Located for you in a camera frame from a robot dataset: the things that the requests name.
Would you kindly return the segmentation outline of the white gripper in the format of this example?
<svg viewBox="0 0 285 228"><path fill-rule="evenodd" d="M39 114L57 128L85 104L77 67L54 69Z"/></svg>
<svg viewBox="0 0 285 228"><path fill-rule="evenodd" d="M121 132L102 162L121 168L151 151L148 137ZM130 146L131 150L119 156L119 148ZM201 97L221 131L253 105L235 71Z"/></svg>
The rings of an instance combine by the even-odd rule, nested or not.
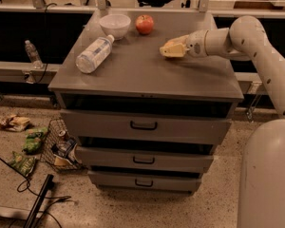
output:
<svg viewBox="0 0 285 228"><path fill-rule="evenodd" d="M162 56L167 58L181 58L186 53L194 58L206 57L206 35L207 30L197 30L190 33L188 36L182 35L180 37L170 39L168 41L173 41L175 44L171 47L160 47L160 53Z"/></svg>

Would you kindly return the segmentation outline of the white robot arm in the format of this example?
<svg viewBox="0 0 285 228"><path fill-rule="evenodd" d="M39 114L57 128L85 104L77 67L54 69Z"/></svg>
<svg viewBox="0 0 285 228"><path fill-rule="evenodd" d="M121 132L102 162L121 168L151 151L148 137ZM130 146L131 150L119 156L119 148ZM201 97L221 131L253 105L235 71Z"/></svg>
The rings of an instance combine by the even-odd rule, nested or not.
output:
<svg viewBox="0 0 285 228"><path fill-rule="evenodd" d="M260 21L245 15L228 28L196 30L167 41L160 54L253 63L275 116L252 133L243 149L237 228L285 228L285 58Z"/></svg>

